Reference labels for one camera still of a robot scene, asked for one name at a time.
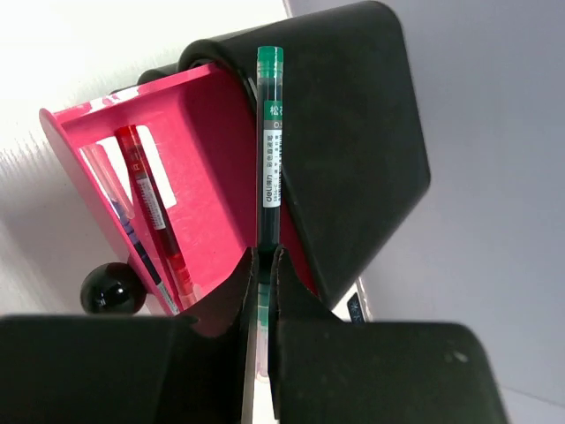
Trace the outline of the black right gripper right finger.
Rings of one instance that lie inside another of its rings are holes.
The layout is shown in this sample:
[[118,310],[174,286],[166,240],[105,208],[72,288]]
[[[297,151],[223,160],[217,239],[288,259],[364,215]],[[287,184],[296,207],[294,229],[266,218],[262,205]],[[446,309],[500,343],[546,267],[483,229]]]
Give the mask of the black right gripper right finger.
[[281,423],[504,423],[486,351],[453,322],[345,322],[279,248],[269,368]]

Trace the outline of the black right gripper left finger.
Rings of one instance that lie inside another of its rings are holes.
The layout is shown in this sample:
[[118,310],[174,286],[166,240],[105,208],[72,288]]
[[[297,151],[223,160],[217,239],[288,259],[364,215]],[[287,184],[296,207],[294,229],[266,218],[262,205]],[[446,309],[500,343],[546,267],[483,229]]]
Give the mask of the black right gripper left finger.
[[1,320],[4,423],[249,423],[257,259],[177,316]]

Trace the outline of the purple pen refill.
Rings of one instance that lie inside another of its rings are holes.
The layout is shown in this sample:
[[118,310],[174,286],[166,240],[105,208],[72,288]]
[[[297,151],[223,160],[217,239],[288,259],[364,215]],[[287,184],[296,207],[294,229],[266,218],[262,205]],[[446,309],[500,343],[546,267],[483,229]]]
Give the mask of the purple pen refill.
[[160,292],[162,298],[167,303],[173,314],[178,314],[180,310],[176,301],[170,295],[166,284],[162,281],[157,269],[150,259],[147,250],[142,245],[132,225],[132,219],[135,217],[132,199],[127,195],[124,184],[119,179],[113,165],[111,164],[106,150],[99,144],[91,144],[83,147],[81,150],[83,159],[93,172],[95,179],[108,198],[108,201],[116,213],[124,232],[128,236],[137,255],[143,262],[148,274],[153,280],[154,286]]

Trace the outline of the pink top drawer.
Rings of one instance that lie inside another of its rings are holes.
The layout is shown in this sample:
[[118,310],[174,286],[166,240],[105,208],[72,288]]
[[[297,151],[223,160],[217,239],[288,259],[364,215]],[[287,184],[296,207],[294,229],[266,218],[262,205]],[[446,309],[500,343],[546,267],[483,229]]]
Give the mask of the pink top drawer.
[[50,146],[121,261],[171,310],[128,239],[121,207],[152,261],[159,255],[114,132],[134,125],[200,296],[228,278],[256,234],[255,120],[238,81],[208,64],[67,110],[41,110]]

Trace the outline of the red pen refill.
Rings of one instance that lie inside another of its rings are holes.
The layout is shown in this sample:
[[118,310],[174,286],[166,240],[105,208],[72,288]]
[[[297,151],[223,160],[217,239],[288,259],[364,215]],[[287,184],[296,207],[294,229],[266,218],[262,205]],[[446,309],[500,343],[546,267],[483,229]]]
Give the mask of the red pen refill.
[[118,128],[115,135],[128,174],[135,183],[134,191],[142,200],[144,217],[153,231],[155,247],[166,262],[183,309],[188,309],[198,301],[192,278],[159,194],[139,133],[135,125],[127,125]]

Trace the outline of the green pen refill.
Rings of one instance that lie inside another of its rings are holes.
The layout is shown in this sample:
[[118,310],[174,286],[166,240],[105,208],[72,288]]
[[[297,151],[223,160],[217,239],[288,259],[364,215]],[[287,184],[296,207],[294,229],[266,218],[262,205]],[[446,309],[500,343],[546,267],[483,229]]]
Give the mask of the green pen refill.
[[280,243],[283,159],[283,49],[257,51],[257,244],[259,295],[256,375],[268,377],[270,272]]

